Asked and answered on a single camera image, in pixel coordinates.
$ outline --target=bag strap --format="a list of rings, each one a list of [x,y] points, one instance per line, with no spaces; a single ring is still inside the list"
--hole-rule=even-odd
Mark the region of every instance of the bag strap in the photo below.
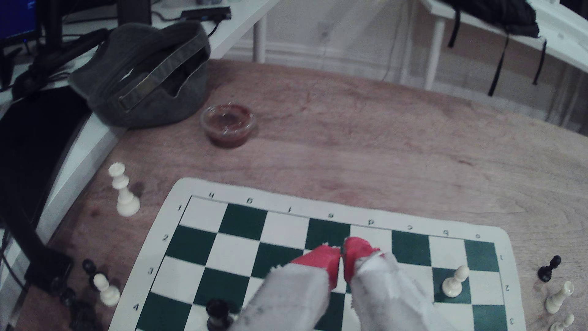
[[[543,50],[541,51],[541,59],[539,60],[539,68],[537,68],[537,73],[535,74],[535,79],[533,80],[533,85],[537,85],[537,80],[539,79],[539,74],[541,74],[541,69],[543,69],[543,61],[545,61],[545,52],[547,51],[547,38],[543,37],[543,39],[545,39],[545,41],[543,42]]]
[[[459,25],[462,21],[462,12],[456,5],[453,6],[453,10],[455,11],[455,23],[453,24],[453,32],[451,32],[451,38],[449,38],[449,48],[453,48],[455,44],[455,38],[457,38],[457,32],[459,31]]]
[[[163,62],[161,62],[147,77],[138,83],[127,94],[121,95],[118,98],[118,103],[125,112],[129,112],[139,102],[141,102],[147,95],[153,92],[161,83],[169,77],[174,70],[179,68],[193,55],[205,49],[198,36],[192,38],[187,43],[183,44],[175,52],[171,53]],[[200,63],[198,70],[202,64],[208,60],[210,54],[206,52],[206,59]]]
[[[490,86],[490,91],[488,91],[488,96],[491,97],[494,95],[494,90],[496,89],[496,84],[498,84],[498,78],[500,78],[500,71],[502,70],[502,63],[505,61],[505,52],[506,47],[509,45],[509,34],[506,34],[506,42],[505,48],[502,50],[502,56],[500,57],[500,61],[498,62],[498,67],[496,68],[496,73],[494,74],[494,79],[492,80],[492,85]]]

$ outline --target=white wall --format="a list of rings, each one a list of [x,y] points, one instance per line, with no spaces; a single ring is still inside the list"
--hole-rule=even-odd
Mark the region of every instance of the white wall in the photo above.
[[[343,74],[398,82],[411,0],[281,0],[268,14],[267,62],[292,67],[324,69]],[[433,20],[419,4],[413,35],[409,85],[422,87]],[[333,25],[330,38],[321,38],[321,26]],[[468,98],[497,108],[545,119],[556,96],[565,64],[547,56],[539,84],[532,85],[540,52],[511,42],[495,96],[486,94],[505,39],[462,24],[453,49],[445,40],[433,90]],[[225,58],[250,60],[252,33],[248,32]],[[580,96],[576,109],[586,109]],[[579,121],[581,116],[574,116]],[[577,129],[578,124],[570,124]]]

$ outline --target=black bag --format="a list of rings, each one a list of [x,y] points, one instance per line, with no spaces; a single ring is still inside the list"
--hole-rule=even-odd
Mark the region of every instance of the black bag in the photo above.
[[[535,21],[535,9],[531,7],[526,0],[443,0],[453,7],[455,10],[455,25],[453,26],[453,33],[449,40],[449,47],[453,48],[457,32],[460,25],[461,11],[475,16],[482,21],[495,25],[504,29],[506,33],[505,48],[502,51],[502,56],[498,62],[494,80],[490,86],[489,96],[494,94],[498,78],[500,77],[500,70],[505,58],[506,47],[509,44],[509,35],[524,35],[527,37],[539,38],[539,26]],[[541,53],[541,60],[539,67],[533,80],[533,85],[537,85],[537,79],[543,67],[545,59],[545,50],[547,48],[547,40],[543,42],[543,51]]]

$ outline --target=plastic container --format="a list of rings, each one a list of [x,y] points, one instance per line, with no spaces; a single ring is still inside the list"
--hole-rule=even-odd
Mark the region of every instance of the plastic container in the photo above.
[[[203,111],[200,125],[212,144],[235,148],[247,142],[255,126],[255,117],[249,108],[229,103]]]

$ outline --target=green square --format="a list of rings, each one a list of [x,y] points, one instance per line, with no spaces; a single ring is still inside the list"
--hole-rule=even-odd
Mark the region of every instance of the green square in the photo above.
[[[183,331],[191,307],[191,304],[149,293],[141,310],[137,328],[143,331]]]
[[[320,331],[340,331],[343,326],[343,310],[345,308],[345,294],[331,292],[329,307],[319,319],[315,330]]]
[[[265,278],[272,267],[286,265],[302,253],[301,249],[259,243],[251,277]]]
[[[267,211],[229,204],[222,218],[219,232],[259,240]]]
[[[474,304],[472,310],[474,313],[474,329],[484,331],[504,331],[508,329],[504,306]]]
[[[392,254],[400,263],[431,266],[429,236],[392,231]]]
[[[180,225],[173,233],[165,254],[205,266],[215,237],[216,233]]]
[[[306,233],[306,249],[315,249],[324,243],[343,247],[345,238],[349,237],[351,225],[332,221],[310,219]]]
[[[453,277],[455,270],[433,268],[433,289],[435,290],[435,302],[446,303],[472,303],[472,296],[470,295],[470,280],[466,279],[462,283],[462,292],[456,297],[448,297],[443,294],[441,285],[443,281],[449,277]]]
[[[206,306],[210,299],[223,299],[229,303],[231,313],[239,313],[248,284],[248,277],[205,268],[194,304]]]
[[[467,266],[470,270],[481,272],[499,272],[498,258],[494,243],[464,240],[466,245]]]

